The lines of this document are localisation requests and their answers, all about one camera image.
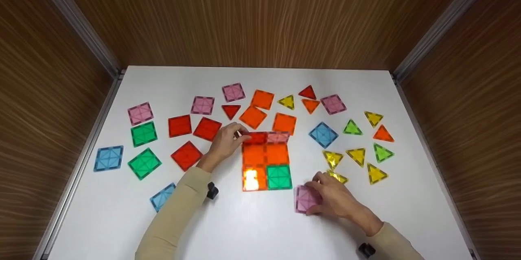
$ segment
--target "metal frame edge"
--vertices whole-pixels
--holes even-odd
[[[463,239],[465,240],[465,243],[467,244],[469,253],[472,256],[475,256],[476,260],[480,260],[481,258],[479,257],[479,255],[477,253],[476,246],[474,245],[474,242],[472,241],[470,234],[467,232],[467,227],[465,226],[465,223],[463,222],[463,219],[461,218],[461,215],[458,212],[458,209],[456,208],[456,204],[454,203],[454,200],[452,199],[452,196],[449,192],[449,188],[447,187],[445,180],[443,180],[443,177],[441,176],[440,170],[438,168],[438,164],[436,163],[436,160],[434,159],[434,156],[432,155],[432,151],[430,150],[427,140],[425,139],[425,136],[422,132],[422,128],[420,127],[420,124],[418,123],[418,120],[416,119],[416,116],[414,115],[413,109],[411,108],[409,101],[407,100],[407,97],[405,96],[405,93],[402,90],[402,87],[400,87],[399,85],[396,85],[396,90],[398,91],[398,95],[400,95],[400,99],[402,99],[403,106],[405,107],[405,110],[407,111],[407,114],[409,115],[409,119],[411,119],[411,123],[413,123],[413,127],[416,131],[416,134],[418,135],[418,138],[420,139],[420,142],[422,143],[422,147],[424,148],[425,154],[427,155],[427,158],[428,158],[430,165],[432,167],[432,170],[436,176],[438,184],[441,187],[441,191],[442,191],[443,195],[445,196],[447,203],[449,204],[449,208],[451,209],[452,215],[454,216],[454,219],[456,220],[458,228],[460,229],[460,232],[463,235]]]
[[[113,78],[115,78],[120,69],[116,58],[97,35],[96,31],[86,19],[85,15],[80,11],[80,8],[76,5],[74,0],[52,1],[72,28],[74,28],[78,36],[80,36],[82,41],[87,45],[87,47],[89,47],[101,65]]]
[[[46,257],[50,254],[50,250],[54,245],[54,241],[56,240],[56,236],[58,235],[59,229],[61,228],[63,219],[65,218],[65,214],[69,209],[69,205],[73,199],[76,188],[78,187],[81,176],[83,175],[85,167],[92,154],[96,140],[99,136],[99,133],[101,132],[103,124],[105,123],[106,117],[110,110],[110,106],[112,105],[112,102],[116,97],[119,86],[121,85],[122,76],[123,75],[117,76],[117,78],[115,78],[112,82],[108,95],[105,98],[105,101],[103,102],[102,108],[99,111],[99,114],[96,118],[96,121],[94,122],[91,132],[87,137],[85,145],[83,146],[83,149],[80,152],[80,156],[76,161],[76,165],[74,166],[74,169],[69,177],[67,185],[65,186],[65,189],[61,194],[60,201],[58,202],[54,210],[54,213],[49,221],[49,224],[47,225],[47,228],[45,229],[45,232],[42,236],[37,250],[33,255],[32,260],[46,259]]]
[[[441,16],[425,33],[415,47],[398,65],[393,74],[400,83],[422,61],[450,28],[467,12],[476,0],[453,0]]]

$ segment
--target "hand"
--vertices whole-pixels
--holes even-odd
[[[353,221],[367,236],[374,236],[383,226],[382,221],[355,199],[351,192],[337,179],[327,173],[316,173],[311,182],[305,184],[322,196],[322,205],[311,206],[307,215],[323,214]]]
[[[242,135],[235,139],[234,134],[237,131],[242,133],[248,132],[243,125],[236,122],[219,129],[217,134],[215,134],[214,142],[212,142],[210,150],[208,153],[203,155],[201,161],[197,164],[197,167],[211,173],[219,163],[226,158],[229,158],[242,142],[251,138],[248,135]]]

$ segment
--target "white table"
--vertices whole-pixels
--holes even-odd
[[[380,167],[389,178],[370,186],[366,168],[345,156],[337,171],[348,177],[353,195],[382,220],[396,227],[426,259],[471,259],[418,135],[387,71],[304,69],[129,67],[110,108],[78,188],[50,254],[50,260],[128,260],[156,215],[149,198],[182,170],[172,152],[192,141],[203,153],[210,142],[192,135],[168,138],[167,119],[188,114],[195,95],[215,97],[211,119],[228,123],[220,108],[221,87],[242,83],[246,98],[230,104],[249,104],[255,89],[275,93],[268,117],[257,129],[271,130],[276,112],[298,118],[288,143],[293,186],[327,169],[322,147],[308,133],[321,121],[339,133],[328,151],[366,148],[366,162]],[[319,106],[310,115],[298,92],[312,84],[317,97],[338,94],[348,110],[328,115]],[[293,94],[296,109],[276,103]],[[127,109],[150,102],[158,140],[134,148]],[[382,123],[396,140],[381,142],[395,156],[376,163],[373,129],[364,110],[384,115]],[[342,134],[354,119],[363,136]],[[192,115],[195,129],[201,115]],[[124,145],[121,169],[93,172],[100,147]],[[140,181],[127,162],[150,147],[162,165]],[[186,229],[177,259],[357,259],[361,232],[346,223],[294,212],[293,191],[242,192],[240,150],[219,166],[213,180],[220,193],[207,200]]]

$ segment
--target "wood grain panel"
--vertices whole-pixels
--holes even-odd
[[[483,260],[521,259],[521,0],[478,0],[404,91]]]
[[[394,70],[452,0],[75,0],[127,65]]]
[[[0,0],[0,259],[31,259],[111,79],[47,0]]]

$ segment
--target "blue square tile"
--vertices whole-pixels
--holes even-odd
[[[167,201],[168,197],[170,197],[170,195],[172,195],[173,190],[175,190],[174,183],[166,186],[164,189],[162,189],[157,194],[152,196],[152,198],[150,198],[150,202],[152,203],[152,206],[154,206],[154,209],[156,210],[156,212],[160,211],[163,204]]]
[[[324,122],[321,122],[314,129],[309,132],[309,136],[313,138],[318,144],[326,149],[333,141],[338,138],[337,132],[329,128]]]
[[[118,169],[121,167],[123,145],[98,149],[94,171]]]

